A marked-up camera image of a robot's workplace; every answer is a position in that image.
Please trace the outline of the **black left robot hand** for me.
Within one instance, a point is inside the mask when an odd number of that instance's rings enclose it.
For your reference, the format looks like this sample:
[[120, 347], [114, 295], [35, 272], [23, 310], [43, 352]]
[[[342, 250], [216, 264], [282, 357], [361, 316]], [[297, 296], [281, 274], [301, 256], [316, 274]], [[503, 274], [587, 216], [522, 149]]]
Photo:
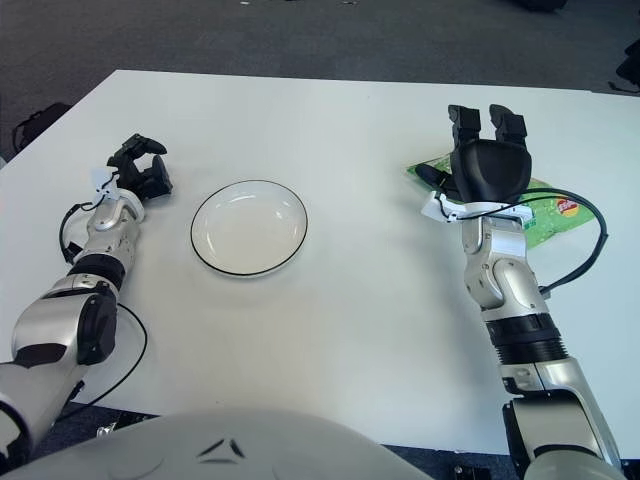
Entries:
[[[144, 202], [168, 195], [173, 189], [162, 158], [166, 153], [166, 147], [160, 142], [136, 133], [108, 159], [107, 166], [116, 169], [119, 188], [131, 191]], [[151, 166], [139, 170], [135, 161], [147, 154], [152, 156]]]

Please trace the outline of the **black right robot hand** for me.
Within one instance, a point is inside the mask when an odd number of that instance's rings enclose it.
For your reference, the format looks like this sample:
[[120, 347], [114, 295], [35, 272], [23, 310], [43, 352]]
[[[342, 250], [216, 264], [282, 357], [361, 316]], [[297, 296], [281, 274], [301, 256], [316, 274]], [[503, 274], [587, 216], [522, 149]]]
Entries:
[[412, 168], [432, 189], [459, 203], [501, 202], [518, 198], [529, 185], [532, 158], [527, 149], [524, 117], [505, 106], [489, 106], [495, 137], [480, 136], [477, 109], [461, 105], [448, 107], [454, 148], [448, 154], [448, 168], [427, 162]]

